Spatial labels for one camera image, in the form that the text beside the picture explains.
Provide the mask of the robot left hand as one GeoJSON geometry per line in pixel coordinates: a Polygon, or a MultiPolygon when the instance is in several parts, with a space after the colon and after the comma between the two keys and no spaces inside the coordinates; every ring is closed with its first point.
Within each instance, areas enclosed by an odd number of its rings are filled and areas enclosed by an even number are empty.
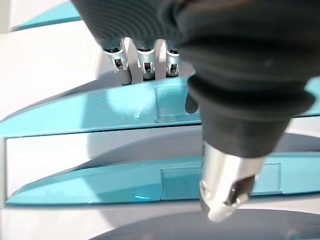
{"type": "Polygon", "coordinates": [[[221,221],[247,202],[266,157],[315,96],[320,74],[317,0],[75,0],[98,44],[173,41],[195,74],[200,108],[200,204],[221,221]]]}

